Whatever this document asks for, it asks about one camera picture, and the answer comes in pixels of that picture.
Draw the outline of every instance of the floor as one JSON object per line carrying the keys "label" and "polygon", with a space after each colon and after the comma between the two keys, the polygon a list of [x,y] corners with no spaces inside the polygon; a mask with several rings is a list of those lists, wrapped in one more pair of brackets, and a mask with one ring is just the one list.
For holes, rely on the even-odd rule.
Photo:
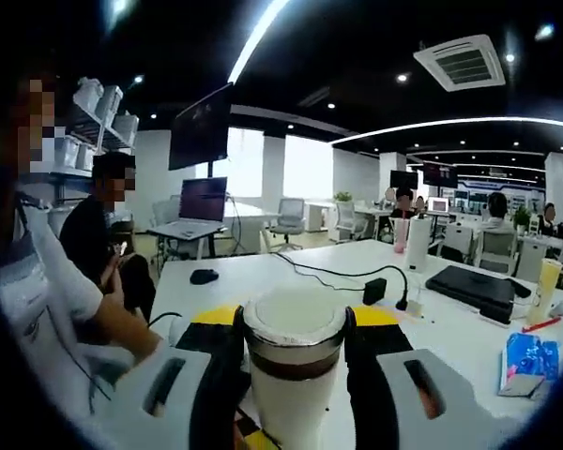
{"label": "floor", "polygon": [[[269,234],[269,242],[271,246],[283,243],[283,236]],[[327,238],[327,232],[305,232],[299,236],[291,236],[290,242],[298,244],[304,248],[319,248],[333,246],[335,243]],[[144,256],[148,261],[157,254],[157,238],[149,234],[136,234],[135,236],[136,252]],[[232,253],[236,242],[233,239],[217,239],[215,241],[215,253],[217,255],[229,255]],[[265,248],[263,237],[261,236],[261,248]],[[159,283],[159,271],[155,264],[150,264],[150,276],[155,284]]]}

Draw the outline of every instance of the charger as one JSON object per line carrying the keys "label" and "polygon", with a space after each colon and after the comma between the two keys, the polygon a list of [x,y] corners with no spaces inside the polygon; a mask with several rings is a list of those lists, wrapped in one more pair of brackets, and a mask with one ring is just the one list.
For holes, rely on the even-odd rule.
{"label": "charger", "polygon": [[388,282],[385,278],[376,278],[365,283],[365,290],[363,291],[363,303],[370,307],[375,302],[384,298],[384,295],[386,294],[387,284]]}

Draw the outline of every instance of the computer mouse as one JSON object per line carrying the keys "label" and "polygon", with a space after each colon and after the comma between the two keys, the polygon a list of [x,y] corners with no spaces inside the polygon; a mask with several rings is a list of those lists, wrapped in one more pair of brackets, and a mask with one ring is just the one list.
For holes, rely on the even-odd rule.
{"label": "computer mouse", "polygon": [[219,278],[213,269],[196,269],[190,275],[191,284],[207,284]]}

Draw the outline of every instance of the ceiling vent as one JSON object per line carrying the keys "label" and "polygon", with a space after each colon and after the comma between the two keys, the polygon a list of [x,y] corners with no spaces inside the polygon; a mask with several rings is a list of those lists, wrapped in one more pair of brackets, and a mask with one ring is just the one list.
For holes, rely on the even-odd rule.
{"label": "ceiling vent", "polygon": [[449,92],[505,84],[495,47],[486,35],[455,39],[413,56]]}

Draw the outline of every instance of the ceiling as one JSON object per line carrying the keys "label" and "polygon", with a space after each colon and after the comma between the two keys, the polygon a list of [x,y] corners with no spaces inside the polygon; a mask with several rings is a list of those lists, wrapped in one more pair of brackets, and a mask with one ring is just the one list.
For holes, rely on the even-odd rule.
{"label": "ceiling", "polygon": [[[127,88],[125,106],[140,115],[143,128],[168,128],[184,106],[227,82],[269,3],[128,0],[119,22],[102,37],[88,75]],[[535,40],[546,23],[554,25],[554,35]],[[477,34],[492,40],[505,85],[447,92],[413,57],[422,48]],[[513,64],[506,62],[506,53],[515,55]],[[136,74],[145,80],[132,85]],[[406,74],[407,82],[397,82],[399,74]],[[301,106],[317,92],[319,101]],[[461,117],[563,121],[563,1],[290,0],[257,46],[233,97],[235,104],[297,114],[357,133]],[[271,120],[233,120],[277,133],[287,130],[287,124]],[[330,141],[343,137],[299,125],[292,132]],[[436,154],[419,158],[536,169],[543,169],[544,156],[561,147],[563,127],[520,123],[426,127],[341,145],[372,155],[375,148],[430,151],[438,159]],[[437,153],[446,150],[465,152]],[[484,175],[484,167],[466,170],[460,173]],[[542,184],[543,173],[507,173],[533,181],[538,175]]]}

